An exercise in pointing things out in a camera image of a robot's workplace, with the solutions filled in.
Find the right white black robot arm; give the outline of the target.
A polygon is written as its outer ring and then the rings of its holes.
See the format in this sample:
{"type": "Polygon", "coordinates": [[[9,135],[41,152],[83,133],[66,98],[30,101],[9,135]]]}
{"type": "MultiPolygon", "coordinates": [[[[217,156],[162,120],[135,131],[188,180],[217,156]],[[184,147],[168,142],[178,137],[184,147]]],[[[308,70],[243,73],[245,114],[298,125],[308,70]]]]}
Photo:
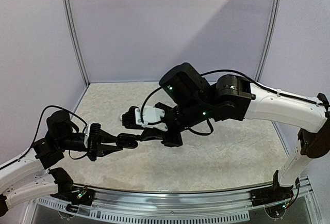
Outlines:
{"type": "Polygon", "coordinates": [[[173,67],[159,81],[175,107],[135,110],[137,125],[161,131],[167,146],[180,146],[180,133],[205,120],[269,120],[298,127],[294,153],[274,174],[267,189],[270,201],[286,194],[308,164],[329,152],[329,102],[325,95],[309,98],[266,87],[241,72],[222,70],[211,85],[189,63],[173,67]]]}

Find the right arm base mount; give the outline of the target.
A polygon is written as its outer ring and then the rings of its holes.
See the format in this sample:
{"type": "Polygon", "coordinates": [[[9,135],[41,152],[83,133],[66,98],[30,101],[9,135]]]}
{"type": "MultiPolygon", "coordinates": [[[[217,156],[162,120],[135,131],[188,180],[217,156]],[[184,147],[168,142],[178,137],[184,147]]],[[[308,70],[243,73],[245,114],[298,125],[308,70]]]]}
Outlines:
{"type": "Polygon", "coordinates": [[[278,180],[278,170],[276,170],[276,172],[273,175],[273,181],[271,186],[250,190],[252,205],[253,206],[266,205],[266,204],[280,202],[289,199],[290,200],[289,203],[287,203],[284,206],[285,209],[288,208],[296,201],[299,195],[299,188],[300,188],[299,178],[296,178],[295,183],[297,187],[296,195],[294,195],[293,193],[293,186],[289,186],[289,187],[280,186],[278,180]]]}

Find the black charging case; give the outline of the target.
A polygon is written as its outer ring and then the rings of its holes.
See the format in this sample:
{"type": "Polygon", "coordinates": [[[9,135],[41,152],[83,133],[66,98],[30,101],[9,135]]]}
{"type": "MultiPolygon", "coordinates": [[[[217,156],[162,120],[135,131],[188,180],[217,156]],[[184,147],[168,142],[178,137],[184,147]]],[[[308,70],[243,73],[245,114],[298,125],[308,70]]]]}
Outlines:
{"type": "Polygon", "coordinates": [[[118,147],[126,149],[135,149],[138,147],[138,142],[136,141],[136,135],[134,134],[119,134],[117,136],[116,145],[118,147]]]}

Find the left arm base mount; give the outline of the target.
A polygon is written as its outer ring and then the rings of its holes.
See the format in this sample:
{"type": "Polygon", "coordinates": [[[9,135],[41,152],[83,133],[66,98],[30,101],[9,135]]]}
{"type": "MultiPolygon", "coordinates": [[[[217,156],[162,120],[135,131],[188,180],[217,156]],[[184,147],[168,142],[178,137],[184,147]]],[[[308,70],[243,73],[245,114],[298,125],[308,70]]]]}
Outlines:
{"type": "Polygon", "coordinates": [[[87,186],[74,186],[74,182],[63,168],[51,169],[48,172],[54,178],[57,191],[51,197],[68,201],[72,205],[91,206],[95,197],[95,190],[87,186]]]}

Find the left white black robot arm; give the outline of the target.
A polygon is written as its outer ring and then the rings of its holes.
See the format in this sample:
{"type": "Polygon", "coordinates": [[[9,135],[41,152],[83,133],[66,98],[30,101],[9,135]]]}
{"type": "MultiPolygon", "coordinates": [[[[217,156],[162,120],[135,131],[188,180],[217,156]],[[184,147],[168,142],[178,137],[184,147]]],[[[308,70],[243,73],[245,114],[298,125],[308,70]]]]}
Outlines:
{"type": "Polygon", "coordinates": [[[44,138],[1,165],[1,215],[14,206],[45,195],[68,201],[72,205],[91,206],[95,191],[77,187],[63,168],[55,168],[65,151],[84,153],[91,161],[119,152],[118,139],[101,130],[101,125],[86,125],[82,132],[70,119],[69,112],[59,110],[46,120],[44,138]]]}

